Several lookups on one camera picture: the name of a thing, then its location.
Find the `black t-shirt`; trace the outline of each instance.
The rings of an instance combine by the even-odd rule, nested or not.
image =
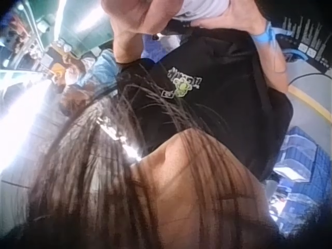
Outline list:
[[[250,40],[244,36],[240,41],[192,37],[156,64],[141,59],[125,65],[119,92],[131,101],[140,122],[144,155],[173,136],[176,128],[142,88],[190,112],[205,132],[227,146],[259,180],[268,177],[292,107],[284,94],[266,86]]]

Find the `white shirt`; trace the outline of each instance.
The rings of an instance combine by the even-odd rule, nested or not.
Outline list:
[[[221,16],[229,6],[229,0],[184,0],[174,19],[192,21]]]

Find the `green logo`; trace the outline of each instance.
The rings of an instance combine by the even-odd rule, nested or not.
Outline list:
[[[179,98],[184,97],[185,95],[187,95],[188,91],[192,90],[192,85],[184,77],[181,77],[180,79],[174,79],[173,83],[176,87],[174,94]]]

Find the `yellow line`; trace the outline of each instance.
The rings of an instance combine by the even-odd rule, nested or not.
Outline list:
[[[305,102],[311,108],[316,110],[321,116],[323,116],[329,123],[332,124],[332,114],[326,108],[324,108],[320,103],[318,103],[312,97],[307,95],[305,92],[301,91],[300,89],[292,85],[289,86],[288,91],[295,97]]]

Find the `blue wristband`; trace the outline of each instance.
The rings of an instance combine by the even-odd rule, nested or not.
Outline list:
[[[264,33],[260,35],[251,36],[254,42],[258,44],[268,44],[270,42],[275,42],[275,32],[272,28],[271,22],[267,22]]]

